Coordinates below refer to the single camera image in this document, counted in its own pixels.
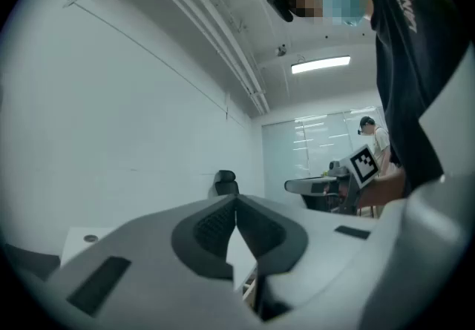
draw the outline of glass partition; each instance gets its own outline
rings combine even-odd
[[[284,189],[289,179],[321,176],[333,160],[350,155],[362,145],[373,150],[373,137],[358,135],[363,116],[386,128],[382,108],[371,107],[306,116],[262,127],[265,196],[276,202],[304,205],[298,194]]]

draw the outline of person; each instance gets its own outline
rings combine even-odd
[[[389,133],[381,126],[378,126],[373,118],[363,116],[359,121],[360,131],[364,135],[373,137],[374,158],[379,166],[379,176],[384,176],[390,167],[390,141]]]
[[[356,26],[367,19],[376,32],[376,84],[389,130],[390,152],[401,167],[393,174],[374,179],[361,192],[361,205],[385,205],[438,178],[443,173],[442,166],[419,118],[468,49],[469,32],[454,2],[267,1],[286,22],[297,16]]]

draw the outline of white ceiling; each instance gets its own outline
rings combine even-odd
[[[178,10],[175,6],[176,10],[167,10],[168,6],[174,5],[171,0],[129,1],[158,25],[168,22],[170,25],[166,30],[170,37],[181,43],[205,70],[209,70],[221,87],[231,91],[234,100],[248,115],[258,115],[247,92],[205,37],[184,14],[174,13]],[[193,2],[220,31],[203,2]],[[358,27],[312,23],[300,18],[286,23],[277,17],[266,0],[210,2],[228,25],[251,65],[261,90],[265,91],[270,110],[374,90],[376,87],[375,34],[368,21]],[[277,57],[275,49],[282,44],[286,45],[287,54]],[[347,67],[314,70],[295,76],[291,74],[290,67],[298,60],[346,55],[352,57]]]
[[[375,34],[364,20],[358,27],[312,23],[295,18],[282,21],[266,0],[211,0],[255,67],[270,109],[313,99],[374,89]],[[285,44],[287,54],[275,55]],[[350,66],[315,70],[293,76],[291,64],[331,56],[350,55]]]

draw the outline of camera on ceiling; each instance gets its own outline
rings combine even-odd
[[[285,48],[285,44],[282,44],[280,47],[275,48],[275,55],[277,57],[282,57],[287,53],[287,48]]]

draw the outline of fluorescent light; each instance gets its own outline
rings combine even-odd
[[[360,110],[351,110],[350,113],[369,113],[370,111],[374,111],[376,108],[362,108]]]
[[[309,122],[310,120],[319,120],[325,119],[328,115],[320,115],[320,116],[304,116],[303,118],[297,118],[295,123],[297,122]]]
[[[306,133],[315,133],[315,132],[325,132],[328,131],[328,127],[325,128],[312,128],[311,130],[305,131]]]
[[[348,134],[347,133],[342,133],[341,135],[328,136],[328,139],[332,139],[333,137],[341,137],[341,136],[348,136]]]
[[[349,63],[350,56],[332,57],[331,59],[302,62],[300,64],[292,65],[292,74],[307,72],[314,69],[321,69],[323,67],[348,65]]]
[[[313,123],[312,125],[305,125],[305,126],[301,126],[299,125],[298,127],[295,127],[296,130],[301,130],[302,128],[310,128],[310,127],[316,127],[318,125],[324,125],[325,122],[320,122],[320,123]]]

